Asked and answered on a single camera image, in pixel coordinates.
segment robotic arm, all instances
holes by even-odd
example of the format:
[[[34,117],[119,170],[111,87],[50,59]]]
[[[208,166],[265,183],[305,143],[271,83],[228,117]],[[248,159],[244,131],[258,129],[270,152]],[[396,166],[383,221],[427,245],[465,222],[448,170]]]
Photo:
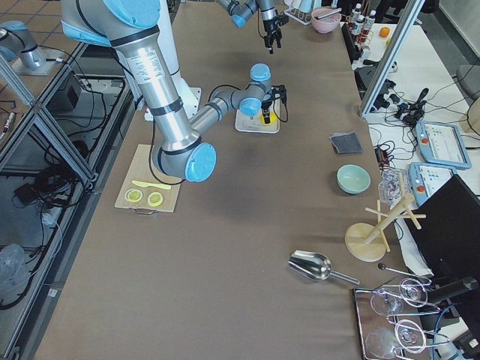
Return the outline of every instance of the robotic arm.
[[[61,0],[61,8],[68,37],[113,47],[126,58],[163,135],[152,157],[167,175],[191,182],[206,180],[215,168],[216,153],[212,145],[202,142],[202,135],[227,111],[240,109],[254,116],[269,98],[270,70],[265,64],[256,64],[245,90],[218,92],[188,119],[157,43],[158,0]]]
[[[243,4],[236,0],[217,0],[217,2],[228,12],[233,23],[238,28],[243,27],[252,15],[260,10],[263,28],[266,32],[266,35],[263,36],[265,47],[271,54],[273,54],[275,42],[278,48],[282,47],[282,31],[280,27],[288,23],[289,17],[284,13],[278,14],[278,11],[275,9],[275,0],[247,0]]]
[[[21,21],[7,21],[0,24],[0,54],[8,62],[18,55],[28,69],[40,68],[46,63],[44,51]]]

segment lemon slice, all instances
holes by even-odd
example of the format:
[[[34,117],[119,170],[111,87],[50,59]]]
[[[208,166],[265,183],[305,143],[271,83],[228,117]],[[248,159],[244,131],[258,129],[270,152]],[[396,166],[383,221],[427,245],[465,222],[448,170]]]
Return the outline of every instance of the lemon slice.
[[[130,203],[138,203],[143,198],[142,191],[138,189],[128,189],[125,191],[125,200]]]
[[[153,193],[148,195],[148,206],[151,206],[152,208],[160,206],[163,202],[164,196],[158,191],[154,191]]]

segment metal scoop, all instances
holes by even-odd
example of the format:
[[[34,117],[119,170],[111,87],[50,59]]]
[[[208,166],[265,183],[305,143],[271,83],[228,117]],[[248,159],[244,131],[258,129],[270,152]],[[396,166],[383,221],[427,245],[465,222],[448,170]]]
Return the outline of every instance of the metal scoop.
[[[323,281],[331,275],[355,285],[360,284],[360,280],[354,277],[333,271],[330,259],[321,253],[295,250],[290,254],[288,265],[313,281]]]

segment bottle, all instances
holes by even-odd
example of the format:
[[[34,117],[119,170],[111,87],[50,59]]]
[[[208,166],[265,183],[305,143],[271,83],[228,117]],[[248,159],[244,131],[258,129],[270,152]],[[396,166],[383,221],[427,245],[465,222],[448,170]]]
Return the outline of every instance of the bottle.
[[[350,31],[352,31],[353,26],[355,26],[355,21],[358,19],[361,12],[362,12],[362,4],[357,4],[352,9],[352,13],[349,16],[348,24],[347,24],[348,29],[350,29]]]
[[[363,44],[365,40],[367,40],[368,34],[370,33],[370,30],[375,23],[375,14],[377,14],[377,12],[375,10],[372,10],[368,18],[365,20],[363,26],[361,27],[360,36],[357,39],[357,42],[359,44]]]
[[[363,22],[365,20],[365,16],[363,15],[358,15],[357,20],[355,21],[355,24],[353,24],[352,27],[352,36],[353,37],[358,37],[360,33],[362,32],[362,27],[363,27]]]

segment pink bowl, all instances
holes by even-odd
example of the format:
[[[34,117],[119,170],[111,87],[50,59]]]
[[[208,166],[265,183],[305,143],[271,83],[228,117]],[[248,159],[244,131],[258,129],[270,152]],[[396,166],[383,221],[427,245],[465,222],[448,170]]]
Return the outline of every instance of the pink bowl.
[[[340,23],[342,16],[340,13],[334,13],[331,16],[317,20],[315,17],[322,16],[323,14],[332,11],[330,7],[321,7],[312,11],[312,26],[320,34],[326,34],[327,32],[333,32]]]

